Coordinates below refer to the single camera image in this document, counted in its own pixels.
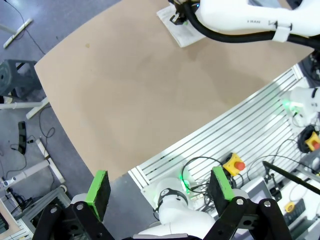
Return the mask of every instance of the slotted metal plate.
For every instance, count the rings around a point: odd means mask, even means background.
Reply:
[[[229,153],[237,153],[246,164],[241,174],[244,183],[248,182],[247,171],[256,159],[274,155],[284,140],[297,136],[299,131],[291,124],[280,99],[285,91],[296,86],[308,87],[298,65],[205,126],[133,168],[129,174],[142,189],[161,179],[178,164],[185,164],[194,157],[206,156],[222,161]],[[299,161],[301,157],[293,141],[285,142],[278,155],[294,161]],[[262,161],[272,158],[269,156],[257,160],[250,168],[249,178],[264,176]],[[274,164],[291,172],[297,167],[294,161],[276,157]],[[198,159],[188,165],[188,170],[196,181],[203,182],[208,180],[211,168],[217,165],[210,159]],[[275,174],[276,181],[281,178],[281,175]],[[234,179],[240,187],[241,177]]]

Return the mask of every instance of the gray floor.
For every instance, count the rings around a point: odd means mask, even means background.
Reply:
[[[47,53],[83,23],[118,0],[8,0],[8,2],[21,12],[24,20],[33,19],[34,22],[27,29]],[[10,5],[0,1],[0,23],[18,29],[22,25],[22,19]],[[9,36],[8,33],[0,31],[0,44],[2,45]],[[0,62],[4,59],[38,61],[42,56],[26,32],[7,49],[0,47]],[[36,91],[31,98],[41,100],[44,96],[43,91]],[[3,171],[0,169],[1,176],[5,176],[9,170],[17,170],[24,166],[23,156],[10,148],[11,144],[18,142],[18,122],[26,122],[27,136],[42,137],[44,141],[39,128],[39,115],[27,120],[25,117],[27,112],[26,109],[0,110],[0,150],[3,152],[3,156],[0,156],[3,165]],[[41,125],[44,132],[52,127],[55,128],[54,136],[48,139],[47,150],[66,179],[65,185],[70,197],[88,191],[93,176],[73,147],[52,108],[45,109],[42,113]],[[25,157],[27,167],[43,161],[43,156],[35,143],[27,145]],[[15,174],[17,172],[10,172],[8,178]],[[38,197],[50,190],[52,182],[50,170],[44,169],[16,184],[13,190],[26,199]],[[132,236],[154,221],[152,208],[128,174],[111,183],[111,197],[104,222],[115,239]]]

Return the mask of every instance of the plastic stool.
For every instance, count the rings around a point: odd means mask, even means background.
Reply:
[[[24,100],[33,90],[42,88],[35,70],[36,61],[22,60],[4,60],[0,64],[0,96],[12,97],[9,95],[15,88],[24,88],[25,92],[18,97]],[[28,74],[20,74],[18,70],[27,64],[29,66]]]

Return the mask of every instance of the screw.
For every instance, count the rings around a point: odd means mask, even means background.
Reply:
[[[269,201],[265,201],[264,203],[264,206],[266,206],[267,208],[271,207],[271,203]]]
[[[78,206],[76,206],[76,209],[78,210],[82,210],[84,208],[84,205],[82,203],[80,203]]]
[[[239,199],[236,200],[236,204],[243,205],[244,201],[241,198],[239,198]]]
[[[50,213],[54,214],[57,211],[56,207],[51,208]]]

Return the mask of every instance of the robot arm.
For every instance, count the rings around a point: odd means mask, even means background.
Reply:
[[[171,21],[189,20],[206,37],[224,43],[273,40],[320,49],[318,0],[303,0],[295,10],[248,5],[248,0],[169,0],[176,8]],[[261,29],[263,32],[228,35],[217,31]]]

